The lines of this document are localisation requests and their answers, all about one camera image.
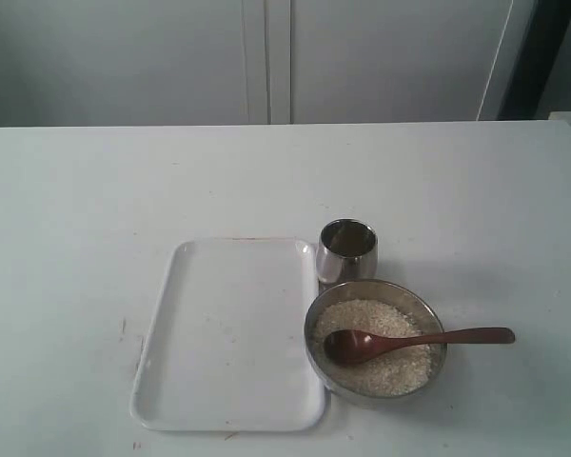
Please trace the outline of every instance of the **rice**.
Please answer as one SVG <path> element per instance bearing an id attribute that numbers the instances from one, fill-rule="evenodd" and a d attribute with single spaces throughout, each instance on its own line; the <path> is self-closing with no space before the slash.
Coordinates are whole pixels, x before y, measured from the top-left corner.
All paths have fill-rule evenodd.
<path id="1" fill-rule="evenodd" d="M 324 353 L 324 338 L 348 328 L 392 338 L 421 335 L 405 315 L 376 300 L 350 300 L 328 307 L 313 330 L 311 350 L 320 368 L 336 383 L 364 395 L 391 396 L 427 382 L 431 369 L 428 345 L 394 350 L 353 367 L 333 364 Z"/>

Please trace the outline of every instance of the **cabinet door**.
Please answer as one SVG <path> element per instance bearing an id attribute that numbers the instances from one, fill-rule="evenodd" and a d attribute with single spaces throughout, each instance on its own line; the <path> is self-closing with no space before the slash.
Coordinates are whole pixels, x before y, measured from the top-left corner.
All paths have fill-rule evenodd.
<path id="1" fill-rule="evenodd" d="M 291 88 L 293 123 L 494 119 L 533 5 L 292 1 L 291 81 L 271 100 Z"/>
<path id="2" fill-rule="evenodd" d="M 0 1 L 0 126 L 265 124 L 263 0 Z"/>

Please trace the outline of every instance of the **spoon handle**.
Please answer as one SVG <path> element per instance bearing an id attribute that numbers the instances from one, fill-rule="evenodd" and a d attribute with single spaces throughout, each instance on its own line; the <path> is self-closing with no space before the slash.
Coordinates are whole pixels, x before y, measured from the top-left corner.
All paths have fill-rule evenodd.
<path id="1" fill-rule="evenodd" d="M 430 345 L 430 344 L 473 344 L 473 345 L 507 345 L 516 341 L 516 335 L 510 328 L 504 327 L 480 327 L 466 328 L 465 330 L 446 331 L 433 335 L 413 336 L 403 338 L 406 346 Z"/>

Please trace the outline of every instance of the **bowl rim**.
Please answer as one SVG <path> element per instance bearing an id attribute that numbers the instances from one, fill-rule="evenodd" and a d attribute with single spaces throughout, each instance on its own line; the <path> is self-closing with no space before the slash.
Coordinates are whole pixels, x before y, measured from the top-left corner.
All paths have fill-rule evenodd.
<path id="1" fill-rule="evenodd" d="M 440 320 L 440 318 L 438 317 L 436 312 L 433 310 L 433 308 L 430 305 L 428 305 L 427 302 L 423 298 L 421 298 L 418 294 L 414 293 L 413 291 L 411 291 L 408 288 L 405 288 L 404 286 L 400 286 L 398 284 L 391 283 L 389 281 L 385 281 L 382 279 L 352 279 L 349 281 L 345 281 L 343 283 L 339 283 L 333 287 L 327 288 L 322 293 L 320 293 L 317 297 L 315 297 L 315 299 L 313 300 L 313 303 L 311 303 L 310 307 L 306 311 L 305 327 L 304 327 L 305 347 L 306 347 L 307 356 L 309 357 L 309 359 L 311 359 L 311 365 L 313 366 L 313 369 L 317 372 L 320 379 L 322 379 L 322 382 L 324 382 L 325 386 L 331 390 L 331 388 L 327 385 L 327 382 L 326 382 L 326 380 L 327 380 L 327 381 L 329 381 L 329 383 L 332 383 L 332 384 L 338 386 L 338 388 L 340 388 L 340 389 L 342 389 L 342 390 L 344 390 L 350 394 L 353 394 L 354 396 L 360 396 L 360 397 L 365 398 L 367 400 L 382 401 L 382 400 L 392 400 L 392 399 L 396 399 L 396 398 L 406 397 L 408 395 L 412 395 L 414 393 L 417 393 L 420 390 L 425 389 L 427 386 L 430 386 L 431 384 L 433 384 L 435 379 L 438 377 L 438 375 L 442 371 L 442 368 L 444 366 L 444 362 L 446 361 L 446 355 L 448 353 L 448 347 L 446 344 L 440 345 L 443 356 L 441 357 L 440 363 L 436 366 L 436 368 L 434 370 L 431 371 L 431 374 L 430 374 L 429 378 L 427 379 L 427 382 L 425 382 L 423 385 L 421 385 L 421 386 L 419 386 L 413 390 L 410 390 L 409 392 L 401 393 L 398 395 L 367 395 L 365 393 L 361 393 L 357 390 L 353 390 L 349 387 L 343 386 L 341 383 L 337 382 L 331 376 L 329 376 L 327 373 L 325 373 L 324 370 L 320 367 L 320 365 L 318 364 L 318 362 L 315 358 L 315 355 L 313 354 L 313 351 L 311 350 L 310 344 L 309 344 L 309 341 L 311 339 L 310 333 L 312 330 L 311 328 L 309 328 L 310 323 L 308 322 L 310 311 L 314 307 L 318 306 L 317 304 L 320 303 L 320 301 L 321 301 L 320 299 L 325 294 L 327 294 L 328 292 L 333 290 L 334 288 L 350 287 L 351 284 L 357 284 L 357 283 L 381 284 L 382 286 L 387 286 L 390 288 L 396 288 L 401 292 L 405 292 L 405 293 L 412 295 L 419 303 L 421 303 L 424 306 L 425 310 L 427 310 L 429 312 L 429 314 L 434 318 L 434 320 L 438 324 L 438 327 L 440 328 L 440 330 L 442 332 L 444 332 L 444 327 L 443 327 L 442 321 Z"/>

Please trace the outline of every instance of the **table surface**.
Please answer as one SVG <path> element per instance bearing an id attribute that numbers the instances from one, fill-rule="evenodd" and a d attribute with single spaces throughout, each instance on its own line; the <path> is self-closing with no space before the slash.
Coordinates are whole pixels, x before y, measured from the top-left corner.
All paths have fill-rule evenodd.
<path id="1" fill-rule="evenodd" d="M 378 275 L 446 328 L 510 326 L 517 343 L 452 347 L 420 395 L 385 411 L 331 398 L 300 433 L 227 439 L 131 419 L 178 244 L 315 241 L 342 216 L 376 229 Z M 0 129 L 0 456 L 352 450 L 571 455 L 568 125 Z"/>

